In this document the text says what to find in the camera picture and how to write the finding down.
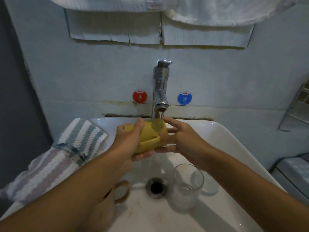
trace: faucet spout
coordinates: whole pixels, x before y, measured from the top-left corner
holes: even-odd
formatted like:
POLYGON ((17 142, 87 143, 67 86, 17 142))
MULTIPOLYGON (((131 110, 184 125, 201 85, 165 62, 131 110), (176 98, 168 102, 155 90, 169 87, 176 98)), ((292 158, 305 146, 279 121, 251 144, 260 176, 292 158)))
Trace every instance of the faucet spout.
POLYGON ((166 97, 166 87, 169 77, 169 68, 173 62, 167 60, 158 61, 158 65, 154 67, 154 93, 152 100, 151 118, 161 118, 160 113, 164 113, 168 109, 168 99, 166 97))

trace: beige mug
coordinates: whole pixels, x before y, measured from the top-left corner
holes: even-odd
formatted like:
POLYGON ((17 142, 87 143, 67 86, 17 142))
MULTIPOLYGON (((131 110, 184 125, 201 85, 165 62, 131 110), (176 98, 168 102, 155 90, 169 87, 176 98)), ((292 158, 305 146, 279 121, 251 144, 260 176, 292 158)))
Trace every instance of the beige mug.
POLYGON ((89 216, 79 226, 78 231, 102 232, 114 219, 115 206, 124 202, 130 194, 130 184, 128 181, 121 181, 104 196, 102 201, 95 206, 89 216), (127 187, 127 192, 120 199, 115 200, 115 189, 127 187))
MULTIPOLYGON (((133 127, 134 125, 127 125, 125 126, 125 131, 130 132, 133 127)), ((168 133, 163 120, 153 119, 144 121, 144 127, 139 136, 139 145, 134 154, 141 154, 154 148, 165 146, 159 135, 161 132, 168 133)))

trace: person's left hand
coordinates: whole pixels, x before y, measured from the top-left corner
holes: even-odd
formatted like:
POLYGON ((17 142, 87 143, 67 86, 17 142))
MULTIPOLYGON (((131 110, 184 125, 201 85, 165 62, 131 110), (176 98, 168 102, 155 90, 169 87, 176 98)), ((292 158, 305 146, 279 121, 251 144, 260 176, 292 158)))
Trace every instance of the person's left hand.
POLYGON ((139 145, 139 135, 144 127, 144 120, 138 118, 130 132, 125 131, 125 126, 127 125, 130 124, 123 124, 117 127, 116 137, 110 150, 119 152, 122 157, 126 160, 130 159, 131 161, 138 161, 150 157, 152 151, 138 155, 133 154, 139 145))

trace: wire rack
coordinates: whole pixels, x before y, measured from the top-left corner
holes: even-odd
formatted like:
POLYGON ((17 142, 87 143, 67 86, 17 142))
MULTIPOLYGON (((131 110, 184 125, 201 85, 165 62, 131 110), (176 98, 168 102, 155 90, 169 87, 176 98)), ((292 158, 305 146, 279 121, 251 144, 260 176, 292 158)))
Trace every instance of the wire rack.
POLYGON ((281 128, 281 125, 284 123, 286 117, 292 117, 303 123, 309 124, 309 119, 303 118, 297 115, 297 112, 295 112, 295 110, 298 109, 300 106, 307 107, 309 109, 309 81, 303 83, 298 89, 295 97, 293 98, 282 120, 279 123, 278 129, 280 131, 290 132, 290 130, 284 130, 281 128))

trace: purple and white striped towel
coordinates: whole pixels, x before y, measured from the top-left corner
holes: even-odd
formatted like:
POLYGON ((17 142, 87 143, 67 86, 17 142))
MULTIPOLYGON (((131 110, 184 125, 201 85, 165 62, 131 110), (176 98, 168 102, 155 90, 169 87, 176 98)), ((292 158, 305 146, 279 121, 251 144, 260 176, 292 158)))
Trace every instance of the purple and white striped towel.
POLYGON ((102 154, 108 134, 89 120, 74 119, 52 147, 34 159, 27 171, 0 190, 0 198, 26 205, 102 154))

